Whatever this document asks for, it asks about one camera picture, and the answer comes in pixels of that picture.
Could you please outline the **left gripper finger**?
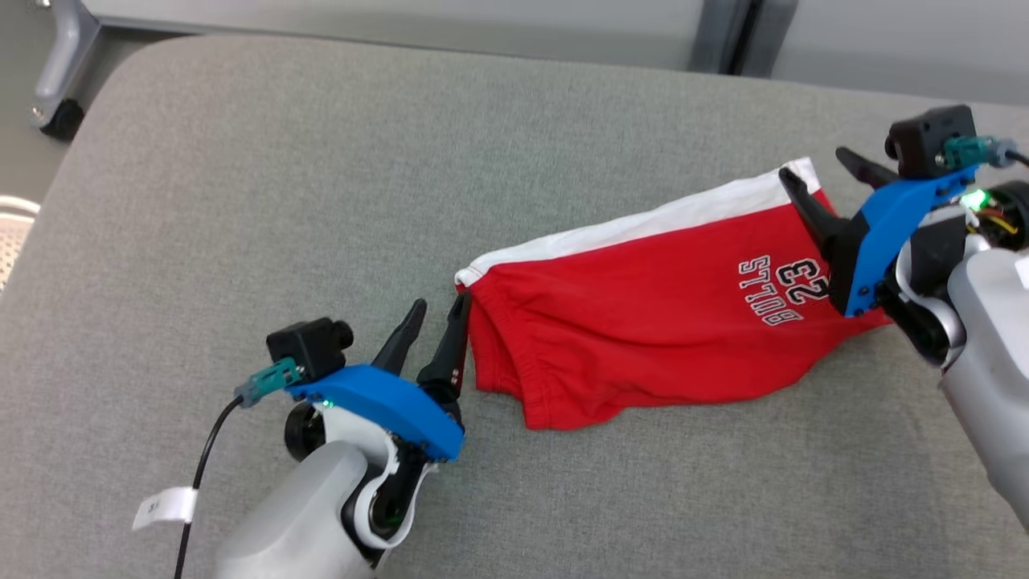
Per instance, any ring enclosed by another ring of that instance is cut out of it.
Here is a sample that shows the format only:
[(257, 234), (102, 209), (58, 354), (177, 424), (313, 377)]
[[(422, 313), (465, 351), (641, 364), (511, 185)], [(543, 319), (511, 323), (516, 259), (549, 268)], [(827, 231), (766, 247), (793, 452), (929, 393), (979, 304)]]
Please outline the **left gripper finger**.
[(416, 383), (437, 403), (456, 403), (460, 398), (468, 347), (470, 293), (458, 294), (447, 314), (447, 326), (440, 343)]
[(392, 375), (400, 376), (404, 365), (407, 363), (409, 348), (415, 343), (421, 332), (428, 303), (424, 299), (416, 299), (409, 307), (407, 314), (402, 318), (401, 323), (387, 338), (379, 349), (378, 355), (371, 362), (374, 368), (378, 368)]

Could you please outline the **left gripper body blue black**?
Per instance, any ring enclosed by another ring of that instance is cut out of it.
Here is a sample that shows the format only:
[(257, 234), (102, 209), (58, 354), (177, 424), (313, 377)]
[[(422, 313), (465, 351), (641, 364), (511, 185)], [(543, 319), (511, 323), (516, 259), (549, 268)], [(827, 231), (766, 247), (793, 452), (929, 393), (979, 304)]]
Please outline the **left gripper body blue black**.
[(356, 365), (312, 384), (285, 389), (322, 417), (325, 442), (344, 441), (375, 464), (388, 458), (386, 433), (426, 453), (434, 462), (456, 461), (464, 432), (421, 388), (370, 365)]

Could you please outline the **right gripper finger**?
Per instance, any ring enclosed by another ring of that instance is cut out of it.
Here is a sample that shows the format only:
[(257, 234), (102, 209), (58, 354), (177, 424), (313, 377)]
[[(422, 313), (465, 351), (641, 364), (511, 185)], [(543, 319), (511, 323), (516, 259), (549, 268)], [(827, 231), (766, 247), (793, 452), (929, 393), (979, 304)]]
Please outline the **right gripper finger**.
[(791, 205), (797, 210), (802, 224), (817, 246), (820, 256), (823, 259), (833, 259), (837, 238), (850, 221), (836, 216), (830, 209), (812, 195), (805, 180), (801, 179), (793, 169), (782, 167), (778, 171), (778, 177)]
[(878, 162), (867, 160), (862, 155), (850, 150), (849, 147), (837, 147), (833, 154), (839, 164), (844, 167), (853, 179), (865, 184), (865, 186), (870, 186), (873, 191), (877, 191), (900, 180), (900, 176), (893, 170)]

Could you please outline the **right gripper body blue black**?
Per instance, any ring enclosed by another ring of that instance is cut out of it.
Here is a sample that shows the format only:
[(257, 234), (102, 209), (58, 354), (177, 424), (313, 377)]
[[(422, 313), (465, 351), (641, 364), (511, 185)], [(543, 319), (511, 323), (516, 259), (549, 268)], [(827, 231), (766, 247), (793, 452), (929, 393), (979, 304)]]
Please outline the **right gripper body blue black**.
[(979, 165), (936, 179), (900, 179), (872, 191), (838, 236), (830, 267), (830, 300), (846, 318), (872, 307), (875, 288), (930, 212), (959, 197), (974, 182)]

